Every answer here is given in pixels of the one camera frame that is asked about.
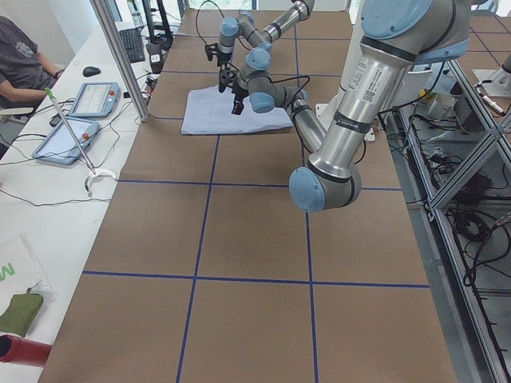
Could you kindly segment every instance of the green handle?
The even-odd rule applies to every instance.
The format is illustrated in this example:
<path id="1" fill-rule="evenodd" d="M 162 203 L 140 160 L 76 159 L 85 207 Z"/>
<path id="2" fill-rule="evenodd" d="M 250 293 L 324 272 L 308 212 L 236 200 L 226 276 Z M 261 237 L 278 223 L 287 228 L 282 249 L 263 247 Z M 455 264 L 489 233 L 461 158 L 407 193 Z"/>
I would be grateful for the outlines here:
<path id="1" fill-rule="evenodd" d="M 53 93 L 51 93 L 51 89 L 50 88 L 45 88 L 45 92 L 46 94 L 48 95 L 49 98 L 53 98 Z"/>

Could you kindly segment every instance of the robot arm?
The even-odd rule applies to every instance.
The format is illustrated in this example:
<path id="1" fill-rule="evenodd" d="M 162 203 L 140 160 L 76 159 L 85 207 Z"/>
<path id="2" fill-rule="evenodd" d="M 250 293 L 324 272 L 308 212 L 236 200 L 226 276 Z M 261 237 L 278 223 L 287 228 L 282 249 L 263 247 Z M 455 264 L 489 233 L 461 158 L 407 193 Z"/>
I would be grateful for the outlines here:
<path id="1" fill-rule="evenodd" d="M 280 107 L 290 115 L 311 152 L 307 166 L 296 169 L 289 182 L 298 207 L 322 211 L 357 199 L 361 180 L 353 159 L 399 73 L 413 64 L 460 57 L 468 47 L 472 4 L 472 0 L 366 0 L 362 57 L 328 129 L 308 106 L 304 91 L 271 82 L 269 45 L 259 46 L 259 38 L 252 38 L 256 47 L 247 64 L 231 76 L 233 93 L 250 95 L 257 113 Z"/>
<path id="2" fill-rule="evenodd" d="M 292 0 L 292 2 L 293 6 L 264 28 L 263 32 L 259 32 L 254 26 L 254 16 L 250 12 L 243 12 L 236 18 L 225 18 L 220 26 L 219 42 L 205 46 L 208 60 L 212 61 L 213 56 L 216 56 L 217 66 L 230 62 L 236 39 L 241 36 L 254 48 L 268 47 L 268 44 L 277 41 L 295 24 L 311 16 L 315 0 Z"/>

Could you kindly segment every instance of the chair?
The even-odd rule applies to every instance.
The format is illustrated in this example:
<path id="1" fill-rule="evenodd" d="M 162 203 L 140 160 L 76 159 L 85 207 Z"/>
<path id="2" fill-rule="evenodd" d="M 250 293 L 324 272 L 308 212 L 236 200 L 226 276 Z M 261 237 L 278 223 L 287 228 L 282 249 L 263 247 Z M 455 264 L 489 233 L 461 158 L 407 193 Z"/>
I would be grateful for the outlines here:
<path id="1" fill-rule="evenodd" d="M 34 108 L 10 108 L 0 109 L 0 124 L 13 122 L 15 124 L 26 124 L 28 117 L 34 111 Z"/>

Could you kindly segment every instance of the white cloth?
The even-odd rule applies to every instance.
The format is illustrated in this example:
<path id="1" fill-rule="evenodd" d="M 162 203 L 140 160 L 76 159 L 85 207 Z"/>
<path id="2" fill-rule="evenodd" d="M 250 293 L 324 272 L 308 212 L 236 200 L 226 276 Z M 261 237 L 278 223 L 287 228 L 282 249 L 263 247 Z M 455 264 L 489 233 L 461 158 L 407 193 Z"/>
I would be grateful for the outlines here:
<path id="1" fill-rule="evenodd" d="M 237 134 L 262 132 L 292 126 L 282 108 L 258 114 L 252 110 L 249 97 L 241 115 L 231 114 L 234 94 L 230 89 L 220 93 L 218 86 L 191 90 L 184 114 L 182 134 Z"/>

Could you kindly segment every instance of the red object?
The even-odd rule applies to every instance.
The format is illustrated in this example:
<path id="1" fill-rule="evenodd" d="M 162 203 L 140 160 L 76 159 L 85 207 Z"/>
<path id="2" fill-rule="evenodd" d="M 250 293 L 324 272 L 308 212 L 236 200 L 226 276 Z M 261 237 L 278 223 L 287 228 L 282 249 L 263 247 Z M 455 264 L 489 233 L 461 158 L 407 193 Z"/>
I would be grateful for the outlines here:
<path id="1" fill-rule="evenodd" d="M 44 367 L 51 345 L 12 335 L 0 336 L 0 361 L 17 365 Z"/>

